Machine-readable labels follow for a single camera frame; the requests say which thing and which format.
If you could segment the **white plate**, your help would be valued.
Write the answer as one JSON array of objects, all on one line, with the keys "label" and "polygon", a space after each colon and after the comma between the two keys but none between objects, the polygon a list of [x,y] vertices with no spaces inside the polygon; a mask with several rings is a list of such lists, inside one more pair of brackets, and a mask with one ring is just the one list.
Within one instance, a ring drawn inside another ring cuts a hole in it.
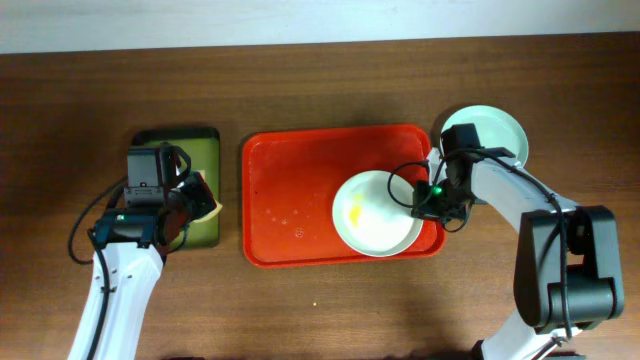
[{"label": "white plate", "polygon": [[340,239],[370,257],[391,257],[418,239],[423,222],[408,207],[413,187],[387,171],[371,170],[349,178],[338,189],[331,218]]}]

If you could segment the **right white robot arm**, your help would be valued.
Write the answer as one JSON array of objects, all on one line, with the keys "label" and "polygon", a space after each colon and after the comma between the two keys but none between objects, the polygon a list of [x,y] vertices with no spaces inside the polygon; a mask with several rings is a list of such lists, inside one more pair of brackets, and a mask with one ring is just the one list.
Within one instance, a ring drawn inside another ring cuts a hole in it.
[{"label": "right white robot arm", "polygon": [[485,147],[472,124],[441,133],[438,166],[414,188],[411,215],[465,225],[494,208],[518,233],[516,309],[473,359],[542,359],[624,309],[617,224],[605,206],[581,206],[529,174],[504,147]]}]

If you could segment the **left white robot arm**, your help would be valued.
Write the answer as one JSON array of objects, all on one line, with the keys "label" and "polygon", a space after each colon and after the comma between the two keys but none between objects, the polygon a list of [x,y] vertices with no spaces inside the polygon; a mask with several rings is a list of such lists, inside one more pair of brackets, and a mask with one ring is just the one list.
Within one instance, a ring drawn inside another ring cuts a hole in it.
[{"label": "left white robot arm", "polygon": [[190,156],[168,142],[130,147],[126,176],[90,204],[101,201],[87,231],[92,279],[69,356],[132,359],[168,255],[184,247],[193,222],[221,206]]}]

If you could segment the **green and yellow sponge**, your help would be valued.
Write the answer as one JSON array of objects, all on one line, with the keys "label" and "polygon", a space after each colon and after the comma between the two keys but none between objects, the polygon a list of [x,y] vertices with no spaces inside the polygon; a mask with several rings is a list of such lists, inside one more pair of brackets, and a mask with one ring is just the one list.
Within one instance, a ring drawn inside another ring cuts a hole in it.
[{"label": "green and yellow sponge", "polygon": [[214,193],[207,184],[203,173],[196,172],[196,175],[202,187],[204,199],[199,205],[199,210],[196,212],[196,217],[193,219],[193,222],[203,223],[215,218],[222,210],[223,205],[215,198]]}]

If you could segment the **light green plate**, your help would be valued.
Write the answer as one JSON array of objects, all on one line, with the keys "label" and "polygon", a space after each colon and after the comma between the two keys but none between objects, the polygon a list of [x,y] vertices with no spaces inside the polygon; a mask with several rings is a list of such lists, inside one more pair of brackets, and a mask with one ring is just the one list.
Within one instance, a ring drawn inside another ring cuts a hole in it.
[{"label": "light green plate", "polygon": [[480,144],[486,148],[504,147],[525,165],[529,142],[520,123],[509,113],[488,105],[472,105],[455,111],[442,126],[441,133],[454,125],[473,124]]}]

